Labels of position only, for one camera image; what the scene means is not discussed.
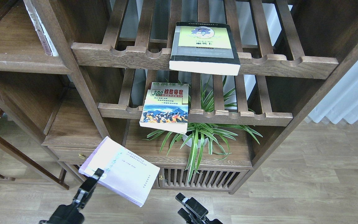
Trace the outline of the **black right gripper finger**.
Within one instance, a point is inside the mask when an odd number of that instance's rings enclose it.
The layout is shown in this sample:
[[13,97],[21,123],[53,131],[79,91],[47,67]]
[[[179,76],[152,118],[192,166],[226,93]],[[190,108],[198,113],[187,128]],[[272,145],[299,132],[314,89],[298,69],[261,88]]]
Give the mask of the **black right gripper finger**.
[[181,208],[178,211],[178,214],[184,220],[207,220],[208,210],[203,207],[196,199],[193,197],[187,198],[182,193],[178,193],[175,196],[184,208]]

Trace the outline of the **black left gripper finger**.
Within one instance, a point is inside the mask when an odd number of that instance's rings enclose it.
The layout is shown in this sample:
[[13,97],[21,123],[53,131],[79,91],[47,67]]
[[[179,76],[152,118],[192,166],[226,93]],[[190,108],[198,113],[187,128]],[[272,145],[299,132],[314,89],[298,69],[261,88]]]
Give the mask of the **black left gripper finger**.
[[104,170],[98,168],[92,177],[88,177],[79,188],[79,197],[91,197],[98,180],[104,174]]

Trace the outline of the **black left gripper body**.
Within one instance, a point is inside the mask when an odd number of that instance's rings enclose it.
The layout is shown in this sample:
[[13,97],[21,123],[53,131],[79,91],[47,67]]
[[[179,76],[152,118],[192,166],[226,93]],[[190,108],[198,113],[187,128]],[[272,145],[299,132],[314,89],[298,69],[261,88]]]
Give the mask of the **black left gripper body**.
[[49,220],[40,220],[40,224],[82,224],[85,220],[80,209],[84,207],[84,201],[88,193],[79,190],[70,205],[59,205]]

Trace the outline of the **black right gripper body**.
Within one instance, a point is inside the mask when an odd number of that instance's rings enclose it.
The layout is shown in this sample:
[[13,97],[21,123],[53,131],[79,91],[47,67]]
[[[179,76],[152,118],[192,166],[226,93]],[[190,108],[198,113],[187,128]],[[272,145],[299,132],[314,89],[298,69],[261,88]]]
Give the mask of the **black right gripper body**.
[[189,209],[181,208],[178,214],[186,221],[187,224],[222,224],[218,219],[209,220],[205,215],[199,216]]

